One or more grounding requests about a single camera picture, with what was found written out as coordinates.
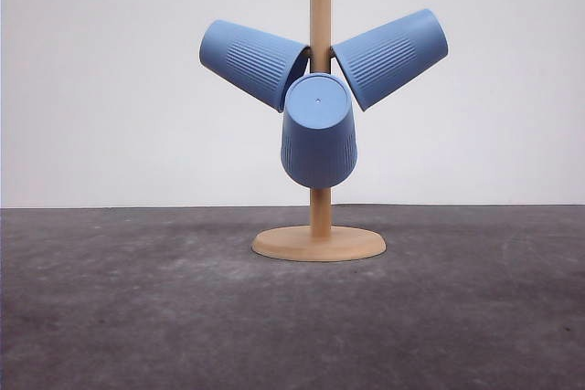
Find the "concrete surface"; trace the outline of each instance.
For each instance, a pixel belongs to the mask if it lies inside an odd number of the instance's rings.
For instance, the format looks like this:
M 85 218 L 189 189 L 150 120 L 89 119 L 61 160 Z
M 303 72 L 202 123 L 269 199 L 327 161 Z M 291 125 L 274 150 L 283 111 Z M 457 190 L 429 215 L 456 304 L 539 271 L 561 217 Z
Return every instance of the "concrete surface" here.
M 388 251 L 250 251 L 307 215 L 3 211 L 3 388 L 585 388 L 585 206 L 336 206 Z

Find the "wooden base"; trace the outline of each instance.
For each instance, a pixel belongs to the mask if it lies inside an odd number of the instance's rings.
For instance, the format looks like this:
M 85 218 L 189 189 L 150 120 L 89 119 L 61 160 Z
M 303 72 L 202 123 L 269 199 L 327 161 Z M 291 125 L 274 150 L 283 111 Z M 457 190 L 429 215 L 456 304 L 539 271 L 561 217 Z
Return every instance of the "wooden base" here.
M 386 243 L 378 233 L 361 228 L 333 226 L 330 237 L 312 237 L 309 226 L 297 226 L 259 233 L 252 249 L 269 258 L 335 262 L 379 255 Z

